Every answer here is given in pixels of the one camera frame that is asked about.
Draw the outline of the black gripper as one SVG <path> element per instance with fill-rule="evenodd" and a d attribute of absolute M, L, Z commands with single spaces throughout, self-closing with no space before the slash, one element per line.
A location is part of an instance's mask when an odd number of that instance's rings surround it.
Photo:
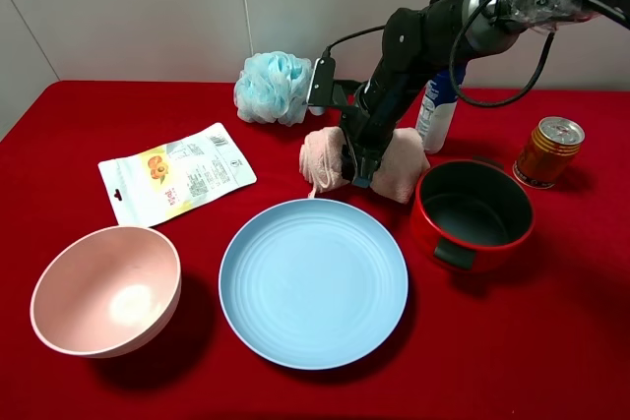
<path fill-rule="evenodd" d="M 418 95 L 418 73 L 397 72 L 382 59 L 354 96 L 355 111 L 340 125 L 345 143 L 341 172 L 345 180 L 368 188 L 398 123 Z"/>

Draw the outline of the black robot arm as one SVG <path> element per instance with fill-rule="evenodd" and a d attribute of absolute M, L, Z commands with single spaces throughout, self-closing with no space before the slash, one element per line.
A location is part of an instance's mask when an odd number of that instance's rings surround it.
<path fill-rule="evenodd" d="M 629 0 L 431 0 L 422 10 L 398 9 L 384 26 L 382 55 L 371 78 L 354 94 L 354 110 L 340 126 L 342 176 L 366 188 L 379 169 L 393 131 L 422 88 L 438 73 L 500 54 L 534 28 L 548 35 L 528 92 L 545 65 L 557 28 L 595 15 L 629 25 Z"/>

